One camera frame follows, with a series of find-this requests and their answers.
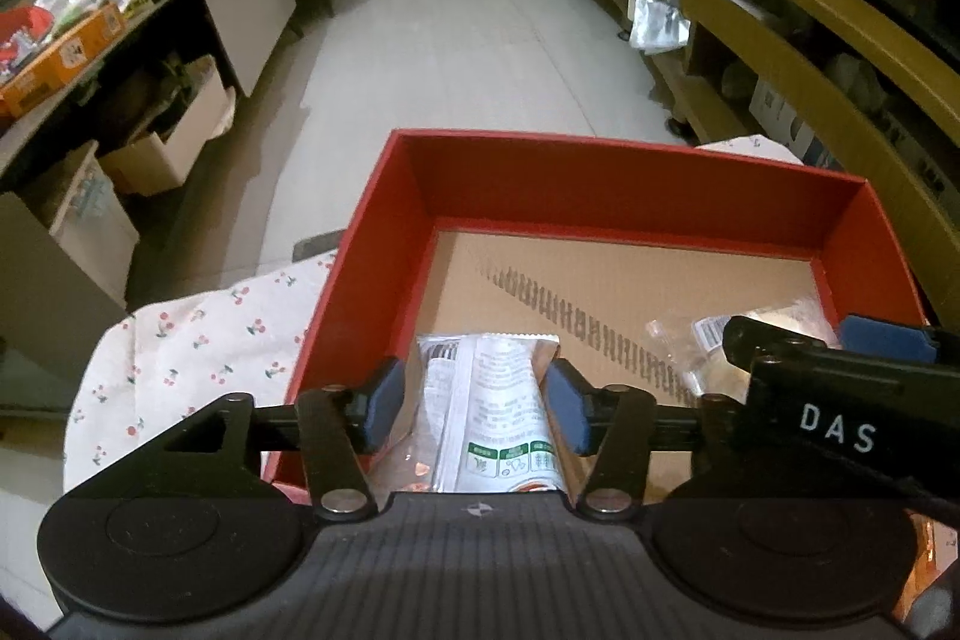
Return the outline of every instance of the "black circular disc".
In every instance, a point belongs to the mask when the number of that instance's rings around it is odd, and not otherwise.
[[[917,557],[895,501],[856,498],[829,463],[765,453],[685,482],[655,512],[676,579],[762,624],[843,624],[889,612]]]
[[[79,608],[174,623],[265,591],[299,554],[294,504],[267,483],[224,497],[64,497],[37,535],[43,569]]]

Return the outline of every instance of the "orange box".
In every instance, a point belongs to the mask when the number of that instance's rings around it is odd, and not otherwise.
[[[116,4],[108,4],[81,20],[0,88],[0,115],[19,118],[54,95],[79,76],[125,26]]]

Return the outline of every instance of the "cherry print tablecloth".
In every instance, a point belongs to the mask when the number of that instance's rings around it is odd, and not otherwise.
[[[64,439],[64,490],[230,391],[282,405],[336,251],[152,304],[90,357]]]

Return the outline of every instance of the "red cardboard box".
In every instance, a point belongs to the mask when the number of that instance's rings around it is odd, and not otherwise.
[[[679,375],[645,335],[649,320],[808,295],[834,325],[851,313],[923,323],[893,230],[860,178],[620,140],[395,131],[344,235],[288,401],[360,384],[382,357],[400,356],[411,407],[416,333],[525,330],[558,333],[560,352],[597,386],[631,383],[685,403]],[[652,468],[657,490],[688,477],[685,459]],[[266,477],[303,495],[297,453],[272,456]]]

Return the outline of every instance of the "barcode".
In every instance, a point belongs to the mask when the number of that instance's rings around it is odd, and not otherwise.
[[[723,344],[723,327],[730,319],[731,316],[716,316],[694,321],[693,335],[704,351],[711,353]]]

